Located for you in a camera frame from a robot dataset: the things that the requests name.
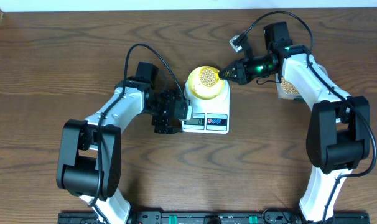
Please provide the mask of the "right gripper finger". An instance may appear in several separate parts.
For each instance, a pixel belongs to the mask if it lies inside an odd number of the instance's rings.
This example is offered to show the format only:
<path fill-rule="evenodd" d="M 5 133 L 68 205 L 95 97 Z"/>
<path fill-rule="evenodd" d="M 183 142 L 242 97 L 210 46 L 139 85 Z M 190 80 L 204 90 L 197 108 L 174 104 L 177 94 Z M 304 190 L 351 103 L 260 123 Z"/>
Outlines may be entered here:
<path fill-rule="evenodd" d="M 234 68 L 226 68 L 219 73 L 219 78 L 233 82 L 238 81 L 238 74 Z"/>
<path fill-rule="evenodd" d="M 225 67 L 221 73 L 236 73 L 237 70 L 239 69 L 240 61 L 239 60 L 234 60 L 231 62 L 227 67 Z"/>

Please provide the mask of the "yellow measuring scoop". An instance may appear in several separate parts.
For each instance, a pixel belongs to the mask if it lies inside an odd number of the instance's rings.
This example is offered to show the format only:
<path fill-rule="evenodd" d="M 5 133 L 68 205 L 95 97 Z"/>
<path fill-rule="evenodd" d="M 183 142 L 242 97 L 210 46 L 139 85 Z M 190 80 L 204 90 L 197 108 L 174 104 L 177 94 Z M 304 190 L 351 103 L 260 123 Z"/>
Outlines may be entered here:
<path fill-rule="evenodd" d="M 207 88 L 220 88 L 223 85 L 223 81 L 219 77 L 219 70 L 204 66 L 200 69 L 200 83 Z"/>

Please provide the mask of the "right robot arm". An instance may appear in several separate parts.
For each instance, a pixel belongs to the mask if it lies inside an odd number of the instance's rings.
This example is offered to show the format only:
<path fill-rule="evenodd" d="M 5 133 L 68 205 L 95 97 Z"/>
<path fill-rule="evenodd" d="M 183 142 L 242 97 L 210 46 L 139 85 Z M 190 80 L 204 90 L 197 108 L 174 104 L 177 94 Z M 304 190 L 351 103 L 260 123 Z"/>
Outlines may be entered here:
<path fill-rule="evenodd" d="M 219 77 L 245 85 L 275 75 L 299 92 L 311 110 L 306 151 L 312 171 L 299 207 L 302 223 L 333 222 L 333 205 L 343 182 L 356 177 L 356 169 L 368 155 L 375 155 L 370 132 L 370 105 L 363 96 L 353 97 L 334 84 L 315 62 L 310 49 L 296 45 L 286 22 L 264 27 L 267 54 L 255 56 L 246 33 L 230 40 L 244 57 L 224 68 Z"/>

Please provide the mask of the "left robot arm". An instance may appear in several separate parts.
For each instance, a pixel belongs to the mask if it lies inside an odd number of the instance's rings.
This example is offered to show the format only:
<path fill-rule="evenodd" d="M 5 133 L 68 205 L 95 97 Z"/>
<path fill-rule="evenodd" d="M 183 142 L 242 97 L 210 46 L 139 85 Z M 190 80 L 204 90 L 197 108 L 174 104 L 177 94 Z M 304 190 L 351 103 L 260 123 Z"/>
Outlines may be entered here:
<path fill-rule="evenodd" d="M 140 114 L 152 116 L 155 133 L 175 134 L 171 121 L 192 118 L 190 101 L 180 88 L 155 92 L 158 68 L 139 62 L 135 75 L 125 75 L 114 94 L 95 114 L 68 120 L 62 131 L 57 186 L 79 197 L 103 223 L 127 223 L 130 203 L 118 189 L 121 135 Z"/>

